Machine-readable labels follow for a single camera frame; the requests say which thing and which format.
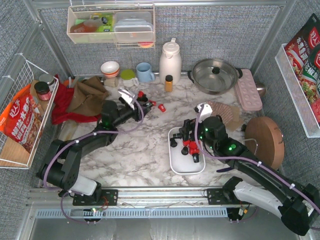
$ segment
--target pink egg tray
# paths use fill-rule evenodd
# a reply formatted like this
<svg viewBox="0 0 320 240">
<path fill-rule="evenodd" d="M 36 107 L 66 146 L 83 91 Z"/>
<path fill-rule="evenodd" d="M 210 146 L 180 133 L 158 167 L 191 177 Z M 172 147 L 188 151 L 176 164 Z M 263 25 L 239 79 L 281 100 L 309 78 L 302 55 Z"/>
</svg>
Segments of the pink egg tray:
<svg viewBox="0 0 320 240">
<path fill-rule="evenodd" d="M 243 76 L 235 84 L 235 95 L 243 110 L 248 112 L 262 109 L 262 101 L 259 96 L 254 78 L 249 69 L 242 69 Z"/>
</svg>

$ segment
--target stainless steel pot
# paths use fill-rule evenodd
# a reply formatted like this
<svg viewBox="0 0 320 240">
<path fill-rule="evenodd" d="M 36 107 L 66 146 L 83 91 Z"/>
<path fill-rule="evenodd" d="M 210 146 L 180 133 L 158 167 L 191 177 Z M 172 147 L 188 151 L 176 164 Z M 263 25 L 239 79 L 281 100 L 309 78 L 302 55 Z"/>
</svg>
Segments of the stainless steel pot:
<svg viewBox="0 0 320 240">
<path fill-rule="evenodd" d="M 187 74 L 200 91 L 210 95 L 227 92 L 243 76 L 240 68 L 218 58 L 198 62 Z"/>
</svg>

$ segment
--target wall shelf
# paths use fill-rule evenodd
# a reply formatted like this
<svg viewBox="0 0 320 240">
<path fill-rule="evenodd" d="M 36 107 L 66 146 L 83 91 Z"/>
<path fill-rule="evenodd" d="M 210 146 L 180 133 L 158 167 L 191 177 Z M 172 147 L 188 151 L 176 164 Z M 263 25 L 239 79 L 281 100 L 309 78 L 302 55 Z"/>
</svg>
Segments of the wall shelf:
<svg viewBox="0 0 320 240">
<path fill-rule="evenodd" d="M 24 86 L 27 84 L 31 84 L 30 93 L 35 96 L 35 90 L 32 86 L 35 84 L 34 81 L 34 74 L 32 72 L 31 66 L 38 68 L 39 70 L 43 71 L 44 73 L 48 73 L 43 69 L 39 68 L 32 62 L 25 59 L 25 63 L 21 70 L 19 71 L 18 76 L 14 80 L 14 84 L 7 96 L 6 101 L 4 102 L 2 108 L 5 108 L 8 103 L 12 100 L 13 96 Z M 21 146 L 16 141 L 12 140 L 11 138 L 4 135 L 2 132 L 0 133 L 0 168 L 18 168 L 18 169 L 29 169 L 32 165 L 34 160 L 36 151 L 38 149 L 38 145 L 44 132 L 44 128 L 48 121 L 49 115 L 51 113 L 51 108 L 54 103 L 54 99 L 58 90 L 58 79 L 55 78 L 55 86 L 54 90 L 52 91 L 52 95 L 49 101 L 40 101 L 43 110 L 45 111 L 40 128 L 38 130 L 37 136 L 34 141 L 34 145 L 30 153 L 28 153 L 23 146 Z"/>
<path fill-rule="evenodd" d="M 320 126 L 310 107 L 304 91 L 291 67 L 287 57 L 285 46 L 282 44 L 279 52 L 275 56 L 276 63 L 281 71 L 285 85 L 290 93 L 294 107 L 299 115 L 305 134 L 308 138 L 320 138 Z"/>
<path fill-rule="evenodd" d="M 71 32 L 71 27 L 76 24 L 77 19 L 90 19 L 92 14 L 113 14 L 123 12 L 149 12 L 153 31 L 130 31 L 130 32 Z M 137 7 L 136 4 L 103 4 L 103 5 L 80 5 L 68 8 L 66 34 L 75 44 L 94 44 L 94 43 L 115 43 L 117 48 L 140 48 L 140 42 L 156 42 L 156 21 L 154 4 Z"/>
</svg>

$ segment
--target round wooden board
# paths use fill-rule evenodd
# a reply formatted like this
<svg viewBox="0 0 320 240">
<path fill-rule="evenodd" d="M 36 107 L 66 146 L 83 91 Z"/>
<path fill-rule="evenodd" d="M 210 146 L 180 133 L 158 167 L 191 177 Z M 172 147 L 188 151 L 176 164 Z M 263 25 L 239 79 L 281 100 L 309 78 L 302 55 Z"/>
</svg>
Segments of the round wooden board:
<svg viewBox="0 0 320 240">
<path fill-rule="evenodd" d="M 252 118 L 245 129 L 245 139 L 255 139 L 258 143 L 256 157 L 273 169 L 278 169 L 284 160 L 285 144 L 278 125 L 267 116 Z M 254 153 L 256 143 L 245 141 L 247 148 Z"/>
</svg>

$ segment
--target red cloth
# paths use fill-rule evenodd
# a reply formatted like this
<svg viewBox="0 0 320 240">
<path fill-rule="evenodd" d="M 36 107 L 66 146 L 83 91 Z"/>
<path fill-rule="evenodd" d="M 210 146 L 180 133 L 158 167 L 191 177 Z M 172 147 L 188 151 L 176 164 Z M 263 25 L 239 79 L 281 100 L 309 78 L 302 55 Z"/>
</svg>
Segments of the red cloth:
<svg viewBox="0 0 320 240">
<path fill-rule="evenodd" d="M 74 120 L 77 123 L 90 123 L 96 122 L 100 118 L 100 114 L 97 116 L 84 116 L 73 112 L 66 112 L 74 96 L 74 91 L 74 88 L 67 88 L 62 83 L 59 83 L 53 101 L 55 106 L 51 114 L 52 124 L 61 124 L 68 119 Z"/>
</svg>

